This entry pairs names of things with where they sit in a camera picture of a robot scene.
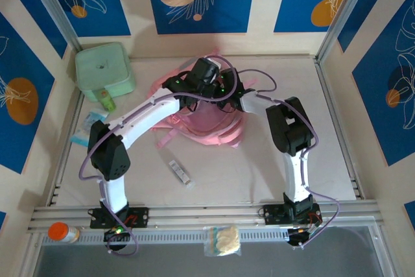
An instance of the purple cable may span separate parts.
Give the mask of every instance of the purple cable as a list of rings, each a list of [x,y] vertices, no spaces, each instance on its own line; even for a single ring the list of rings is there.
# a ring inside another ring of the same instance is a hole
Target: purple cable
[[[260,74],[262,74],[262,75],[265,75],[265,76],[267,76],[267,77],[268,77],[268,78],[272,81],[272,83],[274,84],[274,87],[273,87],[272,89],[257,90],[257,92],[258,92],[258,93],[261,93],[261,92],[273,92],[273,91],[277,90],[277,82],[275,81],[275,79],[274,79],[274,78],[272,78],[272,76],[271,76],[270,74],[265,73],[264,71],[261,71],[260,69],[255,69],[255,68],[244,69],[243,71],[238,71],[238,74],[242,74],[242,73],[245,73],[245,72],[247,72],[247,71],[255,71],[256,73],[260,73]]]
[[[305,123],[305,125],[307,126],[307,128],[308,129],[310,129],[310,131],[311,131],[311,133],[313,134],[313,136],[314,136],[314,138],[315,138],[315,143],[313,144],[313,145],[311,145],[309,148],[307,148],[307,149],[305,149],[302,153],[301,153],[301,158],[302,158],[302,161],[301,161],[301,164],[300,164],[300,171],[301,171],[301,181],[302,181],[302,184],[303,184],[303,186],[304,186],[304,188],[310,193],[310,194],[312,194],[312,195],[314,195],[314,196],[319,196],[319,197],[322,197],[322,198],[325,198],[325,199],[328,199],[328,200],[330,200],[330,201],[333,201],[333,202],[335,202],[336,203],[336,205],[337,205],[337,210],[336,210],[336,213],[334,214],[334,216],[332,216],[331,217],[331,219],[330,220],[328,220],[328,222],[327,223],[325,223],[325,225],[322,227],[322,229],[321,230],[319,230],[317,233],[315,233],[315,235],[314,236],[312,236],[308,241],[306,241],[302,246],[301,246],[301,248],[303,248],[303,247],[305,247],[306,245],[308,245],[314,238],[316,238],[317,236],[319,236],[328,226],[329,226],[329,224],[331,223],[331,222],[333,222],[333,220],[337,217],[337,215],[339,214],[339,212],[340,212],[340,202],[339,201],[337,201],[336,199],[334,199],[334,198],[331,198],[331,197],[329,197],[329,196],[326,196],[326,195],[322,195],[322,194],[319,194],[319,193],[316,193],[315,191],[312,191],[308,186],[305,186],[305,178],[304,178],[304,161],[303,161],[303,159],[304,159],[304,156],[309,152],[309,151],[311,151],[313,148],[315,148],[317,145],[318,145],[318,142],[319,142],[319,139],[318,139],[318,136],[317,136],[317,133],[316,133],[316,131],[314,130],[314,128],[313,128],[313,126],[311,126],[311,124],[310,124],[310,122],[308,122],[308,120],[306,120],[306,118],[299,112],[299,111],[297,111],[294,107],[292,107],[290,104],[288,104],[288,103],[286,103],[286,102],[284,102],[284,101],[281,101],[281,100],[277,100],[277,99],[271,99],[270,97],[267,97],[267,96],[264,96],[264,95],[260,95],[260,94],[257,94],[257,97],[260,97],[260,98],[262,98],[262,99],[266,99],[266,100],[268,100],[268,101],[271,101],[271,102],[275,102],[275,103],[278,103],[278,104],[282,104],[282,105],[284,105],[284,106],[286,106],[286,107],[288,107],[290,110],[292,110],[304,123]]]
[[[83,176],[84,170],[88,164],[89,159],[91,159],[93,153],[98,149],[98,147],[106,140],[110,137],[111,134],[113,134],[115,131],[117,131],[118,129],[120,129],[122,126],[124,126],[125,124],[127,124],[128,122],[131,121],[131,119],[133,119],[135,116],[137,116],[138,114],[140,114],[143,110],[146,110],[148,107],[153,106],[155,104],[157,104],[160,101],[163,101],[165,99],[170,99],[171,97],[192,97],[194,99],[198,99],[198,100],[202,100],[202,101],[209,101],[209,102],[221,102],[224,101],[226,99],[228,99],[229,97],[231,97],[231,95],[235,92],[236,87],[237,87],[237,72],[236,69],[234,68],[234,66],[224,57],[219,56],[219,55],[208,55],[205,56],[205,58],[218,58],[222,61],[224,61],[232,70],[233,72],[233,86],[231,91],[223,96],[223,97],[219,97],[216,99],[211,99],[208,97],[202,97],[199,95],[195,95],[192,93],[186,93],[186,92],[178,92],[178,93],[172,93],[172,94],[167,94],[164,95],[162,97],[159,97],[157,99],[154,100],[153,103],[149,102],[146,105],[138,108],[135,112],[133,112],[131,115],[129,115],[126,119],[123,120],[122,124],[120,125],[116,125],[114,128],[112,128],[107,134],[105,134],[100,140],[98,140],[98,142],[96,142],[96,144],[91,148],[91,150],[88,152],[88,154],[86,155],[84,161],[82,162],[82,165],[80,166],[79,169],[79,174],[78,177],[82,180],[82,181],[86,181],[86,180],[92,180],[92,179],[97,179],[99,181],[99,190],[101,193],[101,197],[102,197],[102,203],[104,204],[104,206],[107,208],[107,210],[111,213],[112,217],[124,228],[124,230],[126,230],[128,232],[128,234],[131,236],[131,238],[134,240],[135,243],[135,250],[131,253],[128,254],[121,254],[121,253],[117,253],[117,252],[113,252],[112,250],[109,249],[109,244],[110,242],[107,243],[107,248],[108,248],[108,252],[111,254],[114,254],[116,256],[133,256],[134,254],[137,253],[138,251],[138,240],[137,237],[133,234],[132,230],[127,227],[124,222],[122,222],[118,216],[111,210],[111,208],[109,207],[107,201],[106,201],[106,195],[105,195],[105,190],[104,190],[104,186],[103,186],[103,182],[102,182],[102,177],[99,175],[93,175],[93,176]]]

